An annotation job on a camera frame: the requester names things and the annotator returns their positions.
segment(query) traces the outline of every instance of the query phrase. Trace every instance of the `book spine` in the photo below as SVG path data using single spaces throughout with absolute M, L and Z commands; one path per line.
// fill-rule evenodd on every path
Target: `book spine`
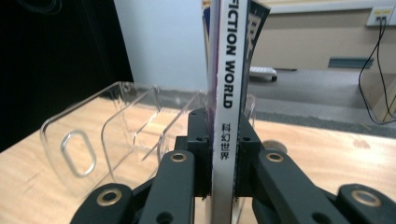
M 220 1 L 210 223 L 232 220 L 248 5 L 249 1 Z

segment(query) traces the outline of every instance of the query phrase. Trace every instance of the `table surface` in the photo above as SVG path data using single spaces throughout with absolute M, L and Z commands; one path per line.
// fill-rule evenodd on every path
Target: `table surface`
M 317 186 L 336 194 L 341 185 L 361 183 L 396 201 L 395 139 L 262 120 L 255 130 L 262 141 L 283 143 Z M 0 154 L 0 173 L 0 223 L 68 223 L 83 201 L 51 169 L 38 132 Z M 253 220 L 247 201 L 240 223 Z

